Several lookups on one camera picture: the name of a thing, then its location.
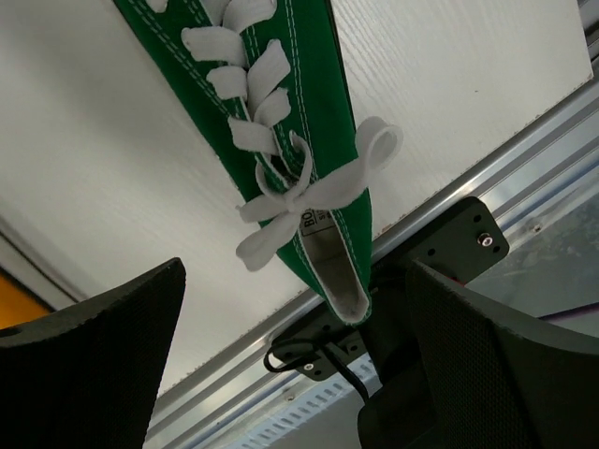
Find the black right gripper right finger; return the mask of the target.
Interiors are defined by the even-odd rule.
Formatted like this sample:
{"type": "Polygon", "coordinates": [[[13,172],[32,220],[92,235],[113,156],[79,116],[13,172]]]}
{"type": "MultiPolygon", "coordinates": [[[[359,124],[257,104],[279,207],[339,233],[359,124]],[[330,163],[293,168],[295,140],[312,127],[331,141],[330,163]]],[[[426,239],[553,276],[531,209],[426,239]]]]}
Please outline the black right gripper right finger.
{"type": "Polygon", "coordinates": [[[597,338],[421,263],[408,269],[406,295],[446,447],[597,447],[597,338]]]}

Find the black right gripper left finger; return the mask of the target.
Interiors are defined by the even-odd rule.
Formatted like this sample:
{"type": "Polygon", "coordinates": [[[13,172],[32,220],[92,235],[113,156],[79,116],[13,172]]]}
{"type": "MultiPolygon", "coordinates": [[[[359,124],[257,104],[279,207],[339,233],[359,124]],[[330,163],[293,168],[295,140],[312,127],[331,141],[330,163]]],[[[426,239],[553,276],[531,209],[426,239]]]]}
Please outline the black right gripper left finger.
{"type": "Polygon", "coordinates": [[[142,447],[185,278],[182,260],[172,258],[103,294],[2,330],[2,447],[142,447]]]}

